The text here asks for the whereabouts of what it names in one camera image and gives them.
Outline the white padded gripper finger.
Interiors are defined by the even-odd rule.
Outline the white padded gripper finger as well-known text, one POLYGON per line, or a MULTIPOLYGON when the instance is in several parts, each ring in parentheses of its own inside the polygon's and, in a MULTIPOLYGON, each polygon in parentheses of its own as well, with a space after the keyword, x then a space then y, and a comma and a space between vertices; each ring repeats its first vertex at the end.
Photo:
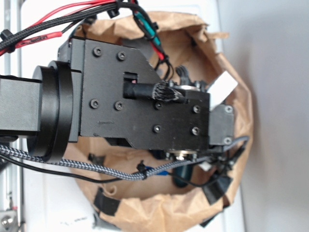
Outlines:
POLYGON ((210 95, 210 108, 216 108, 237 87, 238 82, 228 72, 224 71, 207 89, 210 95))

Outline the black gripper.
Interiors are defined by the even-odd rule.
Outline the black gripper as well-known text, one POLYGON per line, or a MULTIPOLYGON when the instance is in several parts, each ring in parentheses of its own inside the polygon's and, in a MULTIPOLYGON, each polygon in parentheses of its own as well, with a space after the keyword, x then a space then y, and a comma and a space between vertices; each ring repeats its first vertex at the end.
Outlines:
POLYGON ((135 48, 73 37, 58 51, 70 67, 70 141, 102 137, 111 145, 162 151, 222 150, 232 144, 234 109, 213 102, 203 81, 179 67, 179 83, 162 81, 135 48))

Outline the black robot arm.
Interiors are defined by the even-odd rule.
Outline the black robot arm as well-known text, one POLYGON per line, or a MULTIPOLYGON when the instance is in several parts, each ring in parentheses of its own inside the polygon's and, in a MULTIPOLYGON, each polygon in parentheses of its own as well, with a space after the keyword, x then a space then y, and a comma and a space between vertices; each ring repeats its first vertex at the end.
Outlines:
POLYGON ((73 37, 33 77, 0 78, 0 137, 57 162, 80 136, 135 149, 222 152, 234 138, 234 109, 182 71, 164 83, 135 48, 73 37))

